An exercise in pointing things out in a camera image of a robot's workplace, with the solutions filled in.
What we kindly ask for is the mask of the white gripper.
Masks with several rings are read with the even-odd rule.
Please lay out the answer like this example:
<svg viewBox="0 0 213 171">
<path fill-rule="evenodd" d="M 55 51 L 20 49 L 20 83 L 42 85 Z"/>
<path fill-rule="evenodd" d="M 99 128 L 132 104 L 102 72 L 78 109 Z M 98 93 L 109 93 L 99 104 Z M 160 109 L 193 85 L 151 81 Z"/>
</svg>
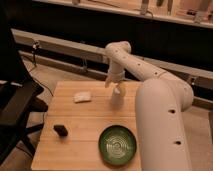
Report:
<svg viewBox="0 0 213 171">
<path fill-rule="evenodd" d="M 125 70 L 123 67 L 110 66 L 108 70 L 108 76 L 106 77 L 105 80 L 105 88 L 108 88 L 111 82 L 118 83 L 122 81 L 124 77 L 125 77 Z M 116 94 L 121 94 L 119 84 L 116 84 L 114 91 Z"/>
</svg>

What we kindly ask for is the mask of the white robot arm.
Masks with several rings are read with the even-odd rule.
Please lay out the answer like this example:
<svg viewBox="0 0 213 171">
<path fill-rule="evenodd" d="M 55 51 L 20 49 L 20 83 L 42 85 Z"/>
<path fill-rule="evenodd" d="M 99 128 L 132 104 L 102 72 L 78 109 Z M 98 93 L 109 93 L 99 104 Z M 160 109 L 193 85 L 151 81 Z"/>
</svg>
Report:
<svg viewBox="0 0 213 171">
<path fill-rule="evenodd" d="M 172 73 L 131 54 L 127 41 L 105 47 L 106 82 L 120 83 L 130 72 L 141 81 L 135 116 L 142 171 L 192 171 L 182 112 L 193 102 L 192 87 Z"/>
</svg>

